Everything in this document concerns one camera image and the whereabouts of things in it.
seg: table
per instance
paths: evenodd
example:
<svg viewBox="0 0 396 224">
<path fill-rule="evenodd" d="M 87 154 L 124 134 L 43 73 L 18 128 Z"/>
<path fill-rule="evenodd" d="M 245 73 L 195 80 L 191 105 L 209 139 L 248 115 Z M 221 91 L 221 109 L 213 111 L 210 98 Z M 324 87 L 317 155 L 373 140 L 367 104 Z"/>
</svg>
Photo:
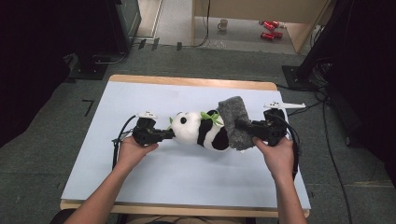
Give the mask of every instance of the table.
<svg viewBox="0 0 396 224">
<path fill-rule="evenodd" d="M 209 0 L 193 0 L 192 44 L 194 17 L 206 17 Z M 209 16 L 214 18 L 283 21 L 296 52 L 300 52 L 317 24 L 326 24 L 330 18 L 334 0 L 216 0 L 210 3 Z"/>
<path fill-rule="evenodd" d="M 207 111 L 235 95 L 244 99 L 250 119 L 263 119 L 264 103 L 281 102 L 274 83 L 112 76 L 65 186 L 61 209 L 79 207 L 109 174 L 111 140 L 132 114 L 151 109 L 158 116 L 155 128 L 166 129 L 169 117 L 181 110 L 193 111 L 198 106 Z M 307 217 L 310 204 L 300 173 L 295 185 Z M 217 152 L 164 140 L 130 173 L 111 212 L 277 217 L 276 192 L 257 148 L 249 148 L 244 153 L 233 149 Z"/>
</svg>

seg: human arm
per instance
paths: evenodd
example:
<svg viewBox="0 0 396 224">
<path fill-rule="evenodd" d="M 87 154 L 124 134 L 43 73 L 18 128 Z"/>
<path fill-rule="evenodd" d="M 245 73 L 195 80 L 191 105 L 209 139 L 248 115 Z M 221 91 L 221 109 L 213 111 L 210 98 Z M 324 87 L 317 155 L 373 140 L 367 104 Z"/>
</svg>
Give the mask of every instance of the human arm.
<svg viewBox="0 0 396 224">
<path fill-rule="evenodd" d="M 292 178 L 292 142 L 286 137 L 275 147 L 265 145 L 257 137 L 253 138 L 253 142 L 264 155 L 265 163 L 275 181 L 279 223 L 306 223 Z"/>
<path fill-rule="evenodd" d="M 157 147 L 157 144 L 141 147 L 132 137 L 125 138 L 120 145 L 119 160 L 113 171 L 65 223 L 106 223 L 128 174 L 147 153 Z"/>
</svg>

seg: panda head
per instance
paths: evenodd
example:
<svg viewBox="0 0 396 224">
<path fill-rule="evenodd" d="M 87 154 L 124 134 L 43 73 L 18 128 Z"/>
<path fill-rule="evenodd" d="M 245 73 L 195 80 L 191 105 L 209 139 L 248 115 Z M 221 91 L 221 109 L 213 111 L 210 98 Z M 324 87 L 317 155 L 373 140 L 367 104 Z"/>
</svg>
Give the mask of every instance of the panda head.
<svg viewBox="0 0 396 224">
<path fill-rule="evenodd" d="M 180 112 L 173 119 L 170 128 L 175 140 L 184 144 L 196 144 L 201 125 L 200 112 Z"/>
</svg>

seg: panda toy hanging in background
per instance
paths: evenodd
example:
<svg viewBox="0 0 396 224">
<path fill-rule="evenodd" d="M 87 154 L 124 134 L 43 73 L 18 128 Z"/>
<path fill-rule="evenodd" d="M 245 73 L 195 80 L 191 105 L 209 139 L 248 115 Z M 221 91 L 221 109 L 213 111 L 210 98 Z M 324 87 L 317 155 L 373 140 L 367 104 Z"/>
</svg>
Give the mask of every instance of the panda toy hanging in background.
<svg viewBox="0 0 396 224">
<path fill-rule="evenodd" d="M 227 131 L 217 110 L 209 112 L 180 112 L 171 119 L 170 129 L 175 140 L 184 144 L 198 144 L 207 149 L 229 148 Z"/>
</svg>

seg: gray carpet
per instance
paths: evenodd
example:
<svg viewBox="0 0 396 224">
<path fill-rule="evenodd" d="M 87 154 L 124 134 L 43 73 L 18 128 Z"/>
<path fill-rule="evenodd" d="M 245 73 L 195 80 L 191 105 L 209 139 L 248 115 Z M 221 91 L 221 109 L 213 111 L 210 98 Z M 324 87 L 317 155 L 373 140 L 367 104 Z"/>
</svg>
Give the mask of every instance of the gray carpet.
<svg viewBox="0 0 396 224">
<path fill-rule="evenodd" d="M 64 83 L 29 129 L 0 148 L 0 223 L 49 223 L 106 82 L 114 74 L 271 81 L 286 85 L 281 65 L 304 56 L 221 49 L 158 47 L 133 49 L 111 64 L 102 81 Z M 314 104 L 313 92 L 280 89 L 284 102 Z M 90 103 L 91 111 L 86 115 Z M 345 131 L 331 105 L 325 106 L 335 162 L 346 187 L 354 223 L 394 223 L 396 191 L 383 163 L 364 148 L 345 146 Z M 303 141 L 301 172 L 312 206 L 310 223 L 348 223 L 347 207 L 326 145 L 322 107 L 290 117 Z M 276 223 L 275 218 L 257 218 Z"/>
</svg>

